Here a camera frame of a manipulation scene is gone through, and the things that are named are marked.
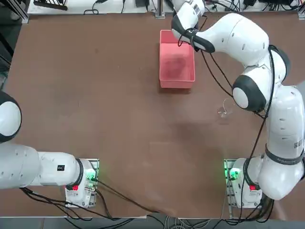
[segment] brown work surface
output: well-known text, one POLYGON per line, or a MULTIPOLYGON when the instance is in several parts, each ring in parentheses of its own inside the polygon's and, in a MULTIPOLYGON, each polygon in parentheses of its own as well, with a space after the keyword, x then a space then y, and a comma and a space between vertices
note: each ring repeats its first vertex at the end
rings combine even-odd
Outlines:
MULTIPOLYGON (((210 26, 223 14, 207 15, 210 26)), ((246 16, 289 55, 292 69, 285 84, 302 81, 304 22, 296 13, 246 16)), ((228 96, 199 53, 189 93, 160 90, 160 30, 170 23, 170 16, 157 20, 151 14, 32 18, 21 29, 6 87, 23 112, 14 141, 99 158, 100 179, 149 208, 171 216, 218 218, 225 193, 223 158, 249 156, 262 120, 239 108, 219 117, 217 110, 228 96)), ((214 56, 231 82, 242 72, 229 56, 214 56)), ((265 141, 263 133, 257 154, 265 141)), ((304 188, 305 183, 298 184, 276 201, 273 218, 303 220, 304 188)), ((35 190, 64 198, 58 187, 35 190)), ((114 216, 147 214, 107 192, 105 198, 114 216)), ((1 216, 62 215, 18 189, 2 190, 0 202, 1 216)), ((94 209, 104 212, 100 199, 94 209)), ((224 217, 229 217, 227 205, 224 217)))

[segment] red button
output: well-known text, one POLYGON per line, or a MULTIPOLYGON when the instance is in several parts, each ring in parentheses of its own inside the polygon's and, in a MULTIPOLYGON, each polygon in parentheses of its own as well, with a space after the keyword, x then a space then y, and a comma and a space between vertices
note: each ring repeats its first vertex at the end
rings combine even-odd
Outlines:
POLYGON ((250 185, 249 187, 250 187, 250 190, 256 190, 255 185, 250 185))

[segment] pink plastic bin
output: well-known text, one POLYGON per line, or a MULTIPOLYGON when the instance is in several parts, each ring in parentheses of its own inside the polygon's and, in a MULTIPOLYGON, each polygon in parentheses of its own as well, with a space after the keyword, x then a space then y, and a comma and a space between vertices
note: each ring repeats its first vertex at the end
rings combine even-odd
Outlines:
POLYGON ((191 88, 195 81, 194 49, 180 47, 171 30, 160 31, 160 84, 162 88, 191 88))

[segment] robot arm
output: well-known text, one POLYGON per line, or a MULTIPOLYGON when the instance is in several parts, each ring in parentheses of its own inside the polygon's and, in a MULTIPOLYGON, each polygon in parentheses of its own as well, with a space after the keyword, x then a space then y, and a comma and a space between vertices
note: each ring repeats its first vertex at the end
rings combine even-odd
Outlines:
POLYGON ((38 152, 7 142, 18 133, 20 126, 18 103, 0 91, 0 189, 65 186, 67 202, 89 207, 94 191, 94 182, 89 178, 96 178, 91 162, 71 154, 38 152))
MULTIPOLYGON (((237 105, 248 111, 268 107, 273 73, 269 55, 268 35, 242 15, 229 13, 205 31, 194 29, 204 13, 202 0, 188 0, 172 20, 177 39, 204 52, 224 52, 241 62, 244 72, 237 77, 232 94, 237 105)), ((289 73, 290 62, 280 49, 271 50, 274 61, 274 93, 267 119, 268 140, 262 157, 254 157, 244 171, 245 158, 236 160, 233 169, 238 175, 232 182, 236 203, 244 208, 255 207, 263 191, 279 200, 286 196, 304 175, 304 103, 301 94, 282 81, 289 73), (240 186, 246 177, 243 193, 240 186)))

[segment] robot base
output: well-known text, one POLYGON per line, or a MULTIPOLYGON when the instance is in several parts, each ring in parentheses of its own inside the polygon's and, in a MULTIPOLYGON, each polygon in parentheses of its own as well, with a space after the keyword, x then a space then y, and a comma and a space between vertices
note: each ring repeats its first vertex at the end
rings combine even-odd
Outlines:
POLYGON ((227 194, 230 198, 230 206, 240 208, 256 208, 262 199, 262 190, 250 190, 247 182, 244 182, 243 188, 243 202, 241 203, 242 185, 244 181, 244 166, 245 158, 238 160, 226 159, 224 166, 226 171, 227 194))
MULTIPOLYGON (((83 175, 81 183, 73 187, 72 190, 65 188, 66 201, 80 205, 84 208, 94 207, 96 204, 97 182, 91 181, 91 178, 98 177, 99 159, 84 159, 80 158, 83 165, 83 175)), ((77 206, 67 204, 67 207, 77 208, 77 206)))

